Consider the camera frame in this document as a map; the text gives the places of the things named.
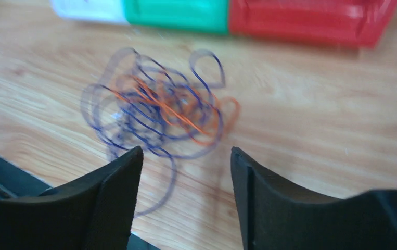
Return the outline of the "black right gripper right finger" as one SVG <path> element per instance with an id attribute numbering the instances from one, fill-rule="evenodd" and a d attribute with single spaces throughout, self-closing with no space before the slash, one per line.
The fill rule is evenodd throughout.
<path id="1" fill-rule="evenodd" d="M 244 249 L 397 249 L 397 190 L 338 199 L 299 186 L 233 147 Z"/>

